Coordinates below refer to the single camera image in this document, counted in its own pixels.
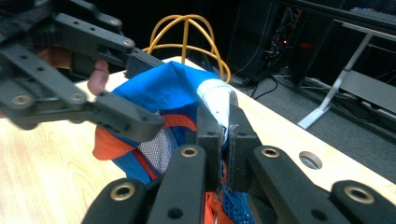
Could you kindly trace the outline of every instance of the gray floor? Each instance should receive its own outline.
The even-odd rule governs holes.
[[[289,86],[286,77],[276,77],[262,80],[254,96],[272,90],[275,80],[277,88],[257,101],[296,124],[317,108],[326,94],[326,90],[309,87],[296,90]],[[307,131],[396,183],[396,126],[393,121],[393,118],[378,121],[378,116],[364,109],[364,106],[335,100],[333,107]],[[384,125],[393,131],[382,128]]]

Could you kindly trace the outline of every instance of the human hand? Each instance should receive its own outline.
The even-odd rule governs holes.
[[[56,68],[70,69],[70,51],[60,47],[51,47],[38,53],[38,57],[48,62]],[[103,91],[108,82],[108,64],[106,61],[98,59],[94,65],[94,71],[88,79],[88,90],[93,95],[98,95]],[[0,119],[6,116],[0,112]]]

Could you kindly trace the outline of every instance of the wooden table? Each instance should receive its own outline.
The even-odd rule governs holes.
[[[111,75],[109,90],[126,79]],[[79,86],[86,90],[85,83]],[[352,179],[376,189],[396,204],[396,185],[335,148],[236,91],[239,105],[264,145],[286,151],[311,180],[326,190]],[[102,188],[124,177],[111,161],[92,155],[94,125],[69,121],[41,123],[23,131],[0,119],[0,223],[79,223]],[[313,170],[300,153],[320,158]]]

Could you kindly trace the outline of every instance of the blue mesh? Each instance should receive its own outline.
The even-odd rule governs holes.
[[[222,207],[227,216],[236,224],[254,223],[248,207],[246,193],[230,192],[223,186]]]

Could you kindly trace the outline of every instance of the robotic hand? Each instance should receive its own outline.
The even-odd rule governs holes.
[[[143,142],[152,139],[163,120],[108,92],[95,102],[37,53],[57,47],[70,53],[70,73],[88,78],[97,59],[110,72],[128,68],[128,76],[162,62],[134,47],[121,33],[121,21],[81,0],[0,1],[0,111],[31,130],[38,123],[89,120],[110,131]]]

